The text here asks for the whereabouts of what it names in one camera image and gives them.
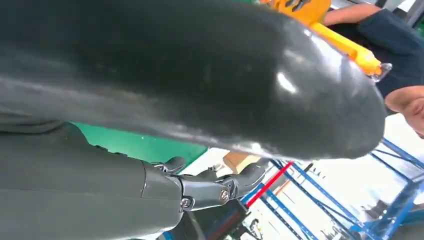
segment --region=green surface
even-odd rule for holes
[[[112,153],[123,153],[146,162],[166,162],[172,157],[183,157],[187,163],[206,152],[207,147],[152,137],[132,132],[75,123],[92,145],[100,145]]]

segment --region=robotic hand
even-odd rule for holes
[[[196,211],[223,205],[229,200],[237,199],[252,191],[264,179],[268,160],[260,159],[246,166],[239,174],[217,177],[213,169],[207,169],[197,176],[173,175],[181,164],[180,159],[171,158],[167,163],[155,163],[156,168],[169,173],[169,178],[177,179],[181,185],[181,210]]]

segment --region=blue metal frame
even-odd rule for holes
[[[270,197],[312,240],[319,240],[270,190],[266,190],[266,195]]]
[[[293,235],[297,239],[303,240],[303,238],[292,228],[292,226],[289,225],[286,220],[284,220],[284,218],[279,214],[279,212],[275,208],[273,208],[273,206],[263,196],[261,196],[259,199],[262,200],[265,206],[267,206],[269,210],[271,210],[271,212],[290,230],[291,233],[293,233]]]
[[[424,163],[418,160],[417,158],[413,157],[403,149],[399,148],[392,142],[388,141],[387,139],[383,139],[382,143],[392,150],[394,153],[386,152],[383,150],[376,149],[375,153],[381,153],[386,154],[392,157],[395,157],[400,160],[407,161],[411,164],[413,164],[415,167],[423,170],[424,172]],[[296,185],[307,197],[309,197],[325,214],[327,214],[336,224],[338,224],[352,239],[356,239],[353,235],[353,231],[356,232],[364,232],[366,233],[370,239],[372,240],[387,240],[389,239],[395,230],[401,226],[406,219],[407,215],[410,213],[410,210],[414,206],[414,200],[416,196],[424,191],[424,180],[419,180],[420,177],[414,177],[412,179],[408,178],[405,174],[395,169],[393,166],[385,162],[383,159],[381,159],[379,156],[377,156],[375,153],[370,153],[370,156],[372,156],[374,159],[382,163],[385,167],[387,167],[389,170],[396,173],[398,176],[400,176],[402,179],[404,179],[407,184],[404,187],[404,189],[397,195],[393,203],[384,211],[384,214],[379,217],[378,220],[373,222],[361,222],[356,216],[354,216],[351,212],[349,212],[343,205],[338,202],[334,197],[332,197],[324,188],[322,188],[314,179],[312,179],[306,172],[304,172],[299,166],[296,164],[293,164],[293,168],[297,170],[302,177],[305,178],[305,180],[309,181],[314,187],[316,187],[327,199],[329,199],[335,206],[337,206],[338,209],[341,210],[341,212],[338,212],[336,209],[331,208],[330,206],[326,205],[325,203],[319,201],[315,197],[313,197],[309,192],[307,192],[301,184],[299,184],[290,174],[287,172],[285,173],[285,176],[294,184]],[[282,163],[278,160],[271,160],[271,162],[279,169],[281,169]],[[317,238],[309,231],[305,225],[303,225],[297,217],[293,215],[293,213],[271,192],[267,191],[266,194],[277,203],[277,205],[287,213],[289,217],[293,219],[293,221],[300,226],[300,229],[304,233],[307,239],[317,240]],[[334,214],[338,215],[339,217],[344,218],[346,221],[352,224],[352,227],[350,229],[347,229],[346,226],[344,226],[337,218],[335,218],[334,215],[332,215],[328,210],[332,211]],[[410,223],[412,221],[424,221],[424,211],[421,215],[415,216],[412,220],[406,219],[406,223]]]

